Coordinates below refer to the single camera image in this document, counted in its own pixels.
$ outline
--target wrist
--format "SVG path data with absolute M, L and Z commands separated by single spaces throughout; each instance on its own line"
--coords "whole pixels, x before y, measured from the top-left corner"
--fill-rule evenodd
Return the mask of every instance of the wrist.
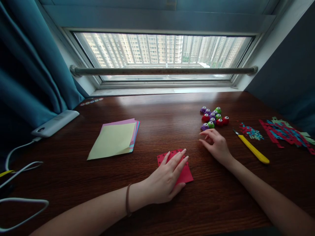
M 235 169 L 237 169 L 237 166 L 239 164 L 241 163 L 238 160 L 236 160 L 234 157 L 232 157 L 231 161 L 227 165 L 225 165 L 225 168 L 227 168 L 230 172 L 233 172 Z
M 146 188 L 143 181 L 132 184 L 129 189 L 129 209 L 135 212 L 142 207 L 149 205 L 146 196 Z
M 231 171 L 231 169 L 237 165 L 238 161 L 231 154 L 229 154 L 228 160 L 229 161 L 224 164 L 224 167 Z

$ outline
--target charging cable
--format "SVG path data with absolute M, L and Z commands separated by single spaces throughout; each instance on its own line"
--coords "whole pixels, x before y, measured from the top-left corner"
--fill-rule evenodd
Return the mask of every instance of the charging cable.
M 22 148 L 22 147 L 25 147 L 25 146 L 27 146 L 27 145 L 30 145 L 30 144 L 32 144 L 32 143 L 38 142 L 38 141 L 41 140 L 41 139 L 42 139 L 41 137 L 36 137 L 36 138 L 34 138 L 30 143 L 24 144 L 24 145 L 19 146 L 19 147 L 16 147 L 16 148 L 14 148 L 11 152 L 9 152 L 9 154 L 8 154 L 8 156 L 7 156 L 7 159 L 6 159 L 6 164 L 5 164 L 5 169 L 6 169 L 6 172 L 5 172 L 5 173 L 6 173 L 6 174 L 7 174 L 7 173 L 11 173 L 11 174 L 17 174 L 17 173 L 18 173 L 18 172 L 15 172 L 15 171 L 12 171 L 12 170 L 9 169 L 9 160 L 10 160 L 10 157 L 11 157 L 12 153 L 13 153 L 15 150 L 17 150 L 17 149 L 19 149 L 19 148 Z M 32 164 L 38 164 L 38 165 L 35 166 L 35 167 L 32 167 L 32 168 L 29 168 L 29 169 L 25 169 L 25 170 L 23 170 L 23 171 L 32 170 L 32 169 L 35 169 L 35 168 L 37 168 L 37 167 L 40 167 L 42 163 L 43 163 L 43 162 L 32 162 L 31 165 L 32 165 Z
M 6 168 L 6 171 L 3 172 L 2 174 L 0 174 L 0 177 L 7 174 L 7 173 L 12 173 L 14 174 L 11 178 L 9 178 L 6 182 L 4 182 L 2 185 L 0 185 L 0 189 L 6 185 L 7 183 L 9 183 L 12 179 L 14 179 L 16 176 L 18 176 L 20 173 L 24 172 L 24 171 L 27 171 L 27 170 L 32 170 L 32 169 L 35 169 L 39 166 L 41 166 L 41 164 L 43 164 L 43 162 L 32 162 L 30 164 L 28 164 L 27 166 L 23 167 L 22 169 L 20 169 L 18 172 L 15 172 L 15 171 L 12 171 L 12 170 L 9 170 L 9 160 L 10 160 L 10 157 L 12 155 L 12 153 L 19 149 L 19 148 L 22 148 L 24 146 L 27 146 L 29 144 L 32 144 L 34 142 L 38 142 L 39 140 L 41 140 L 41 137 L 36 137 L 34 138 L 30 143 L 28 144 L 25 144 L 25 145 L 22 145 L 22 146 L 19 146 L 19 147 L 16 147 L 14 148 L 7 156 L 7 159 L 6 159 L 6 164 L 5 164 L 5 168 Z M 37 213 L 35 213 L 34 215 L 32 215 L 31 217 L 29 217 L 28 219 L 24 220 L 23 222 L 11 227 L 11 228 L 1 228 L 0 227 L 0 233 L 4 233 L 4 232 L 8 232 L 12 229 L 15 229 L 17 227 L 19 227 L 20 225 L 24 224 L 25 222 L 29 221 L 30 219 L 34 218 L 35 216 L 37 216 L 39 213 L 41 213 L 43 210 L 45 210 L 48 205 L 49 205 L 49 201 L 47 200 L 43 200 L 43 199 L 28 199 L 28 198 L 4 198 L 4 199 L 0 199 L 0 203 L 2 202 L 27 202 L 27 203 L 44 203 L 45 206 Z

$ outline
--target wooden desk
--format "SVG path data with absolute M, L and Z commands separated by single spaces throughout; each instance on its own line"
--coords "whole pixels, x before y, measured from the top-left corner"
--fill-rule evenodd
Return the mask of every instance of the wooden desk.
M 232 155 L 268 184 L 315 216 L 315 157 L 305 148 L 279 149 L 271 143 L 258 119 L 282 117 L 246 92 L 188 93 L 107 97 L 77 107 L 80 116 L 51 138 L 24 149 L 13 164 L 19 169 L 32 161 L 42 167 L 21 174 L 11 197 L 47 199 L 50 206 L 35 219 L 12 231 L 25 235 L 62 212 L 109 191 L 148 177 L 157 167 L 157 155 L 187 148 L 194 181 L 173 201 L 150 205 L 112 226 L 110 235 L 202 235 L 270 226 L 271 223 L 237 179 L 198 142 L 202 106 L 221 107 L 230 124 L 218 128 Z M 136 118 L 141 121 L 134 152 L 86 161 L 102 124 Z M 250 142 L 269 160 L 265 166 L 248 150 L 232 127 L 243 122 L 265 140 Z M 0 206 L 1 225 L 21 222 L 30 206 Z

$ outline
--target yellow handle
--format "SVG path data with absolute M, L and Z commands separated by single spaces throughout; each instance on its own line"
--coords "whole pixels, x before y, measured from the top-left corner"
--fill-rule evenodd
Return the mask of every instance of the yellow handle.
M 269 164 L 270 161 L 261 154 L 243 135 L 239 135 L 239 138 L 245 143 L 245 145 L 254 153 L 254 155 L 264 164 Z

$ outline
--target hand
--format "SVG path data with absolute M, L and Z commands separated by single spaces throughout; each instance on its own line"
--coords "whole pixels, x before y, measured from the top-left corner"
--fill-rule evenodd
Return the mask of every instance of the hand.
M 170 152 L 168 152 L 161 165 L 147 179 L 142 181 L 148 204 L 169 202 L 185 187 L 185 183 L 179 183 L 175 186 L 185 163 L 188 161 L 188 156 L 180 161 L 185 152 L 186 149 L 177 153 L 166 163 L 170 155 Z
M 207 129 L 200 133 L 205 139 L 199 139 L 212 156 L 225 167 L 228 167 L 235 160 L 227 147 L 225 138 L 215 129 Z

